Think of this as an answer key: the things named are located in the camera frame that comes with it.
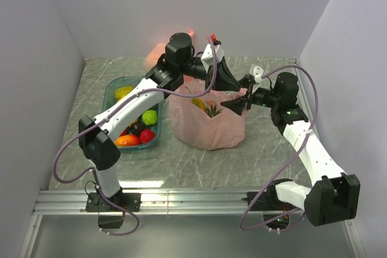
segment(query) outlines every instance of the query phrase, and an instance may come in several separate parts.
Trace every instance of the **pink plastic bag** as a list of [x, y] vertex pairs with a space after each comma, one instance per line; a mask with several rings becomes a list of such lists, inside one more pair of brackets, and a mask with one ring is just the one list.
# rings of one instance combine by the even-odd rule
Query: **pink plastic bag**
[[[204, 92], [204, 82], [190, 77], [184, 77], [184, 84], [177, 92], [182, 94], [197, 94]], [[185, 143], [206, 150], [228, 148], [236, 146], [244, 137], [246, 111], [239, 116], [230, 109], [220, 105], [223, 101], [238, 98], [246, 93], [243, 89], [233, 96], [223, 92], [211, 91], [200, 99], [200, 108], [194, 105], [189, 98], [169, 96], [169, 116], [171, 118], [172, 132]], [[216, 105], [221, 112], [210, 118], [203, 110]]]

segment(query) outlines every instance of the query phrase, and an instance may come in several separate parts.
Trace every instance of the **white wall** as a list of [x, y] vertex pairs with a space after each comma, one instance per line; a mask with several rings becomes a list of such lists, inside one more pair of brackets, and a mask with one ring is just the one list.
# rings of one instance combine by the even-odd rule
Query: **white wall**
[[83, 59], [51, 0], [0, 0], [0, 256], [16, 257], [47, 187]]
[[329, 0], [54, 0], [84, 57], [146, 56], [190, 28], [232, 56], [299, 57]]
[[387, 0], [331, 0], [301, 55], [319, 91], [322, 142], [361, 182], [368, 257], [387, 256], [386, 40]]

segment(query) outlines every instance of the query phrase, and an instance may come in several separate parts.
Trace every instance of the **dark purple fruit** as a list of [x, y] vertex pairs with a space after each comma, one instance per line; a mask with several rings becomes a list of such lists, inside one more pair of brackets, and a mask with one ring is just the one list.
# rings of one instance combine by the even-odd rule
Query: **dark purple fruit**
[[139, 122], [133, 123], [130, 129], [132, 134], [136, 136], [140, 136], [141, 132], [143, 132], [146, 129], [146, 125], [143, 122], [139, 121]]

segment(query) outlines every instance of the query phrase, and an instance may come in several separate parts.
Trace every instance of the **wire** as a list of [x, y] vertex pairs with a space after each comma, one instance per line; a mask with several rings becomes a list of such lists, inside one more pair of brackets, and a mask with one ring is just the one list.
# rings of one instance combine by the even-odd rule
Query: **wire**
[[[210, 37], [209, 38], [209, 42], [210, 42], [210, 46], [211, 46], [211, 50], [212, 50], [212, 59], [213, 59], [213, 63], [216, 64], [216, 51], [215, 51], [215, 46], [213, 44], [213, 40], [212, 38]], [[99, 185], [99, 180], [98, 180], [98, 177], [97, 177], [97, 174], [96, 174], [96, 169], [95, 167], [88, 167], [87, 169], [85, 169], [83, 172], [81, 172], [79, 175], [75, 176], [74, 178], [71, 178], [71, 179], [62, 179], [59, 177], [58, 173], [57, 173], [57, 164], [58, 164], [58, 161], [59, 161], [59, 158], [61, 156], [61, 154], [63, 153], [63, 151], [71, 144], [73, 143], [74, 141], [76, 141], [78, 138], [84, 136], [85, 134], [87, 134], [88, 132], [91, 132], [93, 131], [94, 129], [96, 129], [97, 127], [99, 127], [100, 125], [104, 124], [107, 120], [109, 120], [112, 116], [114, 116], [116, 113], [118, 113], [119, 110], [121, 110], [126, 104], [128, 104], [130, 101], [132, 101], [133, 99], [137, 98], [139, 95], [142, 95], [142, 94], [145, 94], [145, 93], [148, 93], [148, 92], [152, 92], [152, 91], [159, 91], [159, 92], [163, 92], [163, 93], [167, 93], [167, 94], [171, 94], [171, 95], [176, 95], [176, 96], [179, 96], [179, 97], [184, 97], [184, 98], [198, 98], [198, 97], [201, 97], [201, 96], [204, 96], [206, 95], [208, 92], [211, 91], [212, 87], [214, 86], [215, 84], [215, 80], [216, 80], [216, 74], [218, 72], [218, 66], [214, 65], [213, 66], [213, 74], [212, 74], [212, 78], [211, 78], [211, 82], [208, 86], [207, 89], [204, 90], [203, 93], [199, 93], [199, 94], [180, 94], [180, 93], [176, 93], [174, 91], [170, 91], [170, 90], [167, 90], [167, 89], [161, 89], [161, 88], [151, 88], [151, 89], [145, 89], [145, 90], [142, 90], [140, 92], [138, 92], [137, 95], [132, 95], [130, 96], [129, 98], [127, 98], [125, 101], [122, 101], [121, 104], [119, 104], [119, 106], [117, 106], [117, 108], [115, 108], [108, 116], [106, 119], [103, 119], [101, 120], [100, 122], [96, 123], [95, 125], [89, 127], [88, 129], [82, 131], [82, 132], [79, 132], [77, 135], [73, 136], [70, 138], [70, 140], [68, 140], [57, 152], [57, 154], [55, 155], [54, 157], [54, 161], [53, 161], [53, 176], [54, 178], [61, 182], [62, 184], [69, 184], [69, 183], [72, 183], [74, 181], [77, 181], [78, 179], [80, 179], [84, 174], [86, 174], [87, 172], [92, 172], [93, 173], [93, 176], [94, 176], [94, 179], [96, 180], [96, 188], [98, 189], [100, 187]], [[128, 213], [130, 214], [136, 221], [137, 221], [137, 224], [136, 226], [129, 232], [125, 232], [125, 233], [110, 233], [106, 230], [102, 230], [104, 233], [107, 233], [107, 234], [110, 234], [112, 236], [125, 236], [125, 235], [128, 235], [128, 234], [131, 234], [133, 233], [135, 230], [138, 229], [138, 227], [140, 226], [140, 220], [138, 219], [138, 217], [132, 213], [131, 211], [123, 208], [123, 207], [120, 207], [119, 205], [116, 205], [115, 203], [111, 202], [106, 196], [105, 194], [102, 192], [102, 190], [100, 189], [99, 190], [99, 193], [102, 197], [102, 199], [107, 202], [109, 205], [111, 205], [112, 207], [115, 207], [116, 209], [122, 211], [123, 213]]]
[[[314, 83], [312, 77], [309, 75], [308, 71], [306, 69], [304, 69], [303, 67], [301, 66], [298, 66], [298, 65], [287, 65], [287, 66], [283, 66], [281, 68], [278, 68], [278, 69], [275, 69], [274, 71], [271, 71], [267, 74], [264, 74], [262, 76], [262, 79], [263, 78], [266, 78], [278, 71], [281, 71], [283, 69], [287, 69], [287, 68], [296, 68], [296, 69], [299, 69], [300, 71], [302, 71], [309, 79], [311, 85], [312, 85], [312, 88], [313, 88], [313, 92], [314, 92], [314, 103], [315, 103], [315, 107], [314, 107], [314, 114], [313, 114], [313, 119], [310, 123], [310, 126], [309, 126], [309, 129], [312, 129], [314, 127], [314, 125], [316, 124], [316, 119], [317, 119], [317, 116], [318, 116], [318, 113], [319, 113], [319, 98], [317, 96], [317, 88], [316, 88], [316, 84]], [[256, 225], [252, 225], [252, 226], [248, 226], [248, 227], [245, 227], [243, 225], [243, 222], [247, 216], [247, 214], [249, 213], [249, 211], [252, 209], [252, 207], [254, 206], [255, 202], [261, 197], [261, 195], [263, 194], [263, 192], [269, 187], [269, 185], [274, 181], [274, 179], [281, 173], [283, 172], [293, 161], [295, 161], [297, 159], [297, 157], [299, 156], [299, 154], [304, 150], [305, 146], [307, 145], [307, 142], [308, 142], [308, 139], [309, 139], [309, 136], [310, 136], [310, 133], [307, 133], [305, 135], [305, 138], [304, 138], [304, 141], [302, 142], [301, 144], [301, 147], [299, 148], [299, 150], [297, 150], [297, 152], [292, 156], [292, 158], [290, 158], [290, 160], [285, 164], [283, 165], [268, 181], [267, 183], [263, 186], [262, 189], [260, 189], [260, 191], [256, 194], [256, 196], [252, 199], [252, 201], [250, 202], [249, 206], [246, 208], [246, 210], [244, 211], [242, 217], [241, 217], [241, 220], [239, 221], [239, 229], [240, 230], [252, 230], [252, 229], [257, 229], [257, 228], [260, 228], [262, 226], [265, 226], [267, 225], [268, 223], [272, 222], [273, 220], [275, 219], [279, 219], [283, 216], [286, 216], [286, 215], [289, 215], [291, 213], [294, 213], [295, 211], [298, 211], [300, 210], [299, 208], [295, 208], [291, 211], [287, 211], [283, 214], [280, 214], [279, 216], [271, 219], [271, 220], [267, 220], [265, 222], [262, 222], [260, 224], [256, 224]]]
[[192, 47], [192, 55], [191, 55], [191, 58], [195, 55], [195, 47], [193, 45], [191, 45]]
[[271, 80], [271, 78], [269, 78], [269, 77], [266, 77], [266, 78], [268, 78], [268, 80], [269, 80], [269, 82], [270, 82], [270, 91], [273, 92], [274, 89], [273, 89], [273, 83], [272, 83], [272, 80]]
[[89, 184], [89, 182], [91, 182], [91, 183], [93, 183], [94, 184], [94, 188], [96, 189], [96, 187], [97, 187], [97, 184], [94, 182], [94, 181], [88, 181], [88, 182], [86, 182], [86, 184], [85, 184], [85, 193], [87, 194], [87, 197], [89, 197], [89, 199], [90, 200], [93, 200], [91, 197], [90, 197], [90, 194], [87, 192], [87, 190], [86, 190], [86, 187], [87, 187], [87, 185]]

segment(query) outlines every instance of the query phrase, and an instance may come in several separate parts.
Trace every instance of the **marble floor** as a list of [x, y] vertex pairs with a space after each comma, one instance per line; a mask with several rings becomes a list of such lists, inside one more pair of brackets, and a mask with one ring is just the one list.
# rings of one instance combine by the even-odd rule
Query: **marble floor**
[[[123, 76], [144, 75], [143, 61], [144, 58], [139, 57], [87, 59], [63, 141], [77, 134], [79, 118], [85, 114], [93, 117], [101, 112], [105, 88], [110, 81]], [[227, 58], [237, 79], [252, 63], [268, 72], [288, 64], [288, 59]], [[166, 100], [158, 143], [149, 150], [121, 155], [117, 170], [123, 187], [260, 187], [294, 154], [293, 148], [272, 125], [267, 108], [254, 106], [249, 111], [246, 137], [236, 147], [205, 151], [185, 144], [173, 135], [168, 107]], [[73, 143], [61, 156], [58, 173], [70, 178], [88, 166], [77, 143]], [[310, 185], [308, 173], [299, 160], [279, 178], [285, 177]], [[91, 179], [89, 173], [72, 184], [60, 184], [52, 178], [50, 190], [81, 189]]]

